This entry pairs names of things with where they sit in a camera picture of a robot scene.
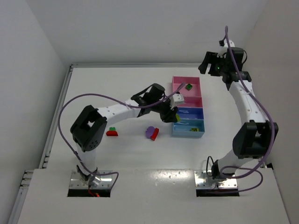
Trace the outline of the purple rounded lego brick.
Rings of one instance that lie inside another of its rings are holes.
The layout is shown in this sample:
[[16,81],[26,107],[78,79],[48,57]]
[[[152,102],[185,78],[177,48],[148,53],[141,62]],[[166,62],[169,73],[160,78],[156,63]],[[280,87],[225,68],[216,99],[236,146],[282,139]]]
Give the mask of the purple rounded lego brick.
[[154,131],[155,131],[155,127],[149,126],[145,131],[146,138],[150,139],[151,136],[153,135]]

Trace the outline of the dark green lego brick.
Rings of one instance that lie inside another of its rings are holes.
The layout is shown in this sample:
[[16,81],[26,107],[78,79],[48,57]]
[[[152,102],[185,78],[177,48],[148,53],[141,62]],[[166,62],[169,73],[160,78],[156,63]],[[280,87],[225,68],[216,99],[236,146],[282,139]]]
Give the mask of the dark green lego brick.
[[188,91],[190,91],[190,90],[193,88],[193,86],[192,86],[191,84],[187,84],[187,85],[185,86],[185,88],[186,88]]

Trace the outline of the red rounded lego brick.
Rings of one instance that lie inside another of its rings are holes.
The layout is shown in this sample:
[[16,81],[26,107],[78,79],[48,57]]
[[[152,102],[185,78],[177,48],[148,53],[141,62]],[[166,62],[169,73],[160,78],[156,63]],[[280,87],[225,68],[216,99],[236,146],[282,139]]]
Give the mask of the red rounded lego brick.
[[118,136],[118,133],[115,130],[109,130],[106,132],[106,136]]

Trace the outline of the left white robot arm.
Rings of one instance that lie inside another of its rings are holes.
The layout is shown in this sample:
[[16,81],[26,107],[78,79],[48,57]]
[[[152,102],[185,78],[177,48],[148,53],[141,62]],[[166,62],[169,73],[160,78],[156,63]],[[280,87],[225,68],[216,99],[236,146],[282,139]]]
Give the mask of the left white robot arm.
[[184,102],[184,97],[179,91],[167,97],[164,87],[154,83],[123,104],[101,108],[86,106],[70,129],[80,157],[77,171],[83,181],[91,181],[98,170],[95,165],[96,148],[108,126],[150,112],[158,113],[164,123],[174,123],[178,121],[178,105]]

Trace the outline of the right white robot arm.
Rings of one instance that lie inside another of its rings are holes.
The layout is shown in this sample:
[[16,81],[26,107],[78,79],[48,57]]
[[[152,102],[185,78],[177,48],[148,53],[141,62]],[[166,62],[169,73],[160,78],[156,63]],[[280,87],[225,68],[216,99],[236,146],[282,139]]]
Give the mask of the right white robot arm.
[[233,138],[232,149],[212,165],[212,177],[231,177],[247,162],[265,157],[278,133],[276,122],[271,123],[262,107],[255,101],[252,79],[242,70],[244,50],[233,47],[221,56],[206,52],[198,67],[201,74],[221,77],[237,106],[241,128]]

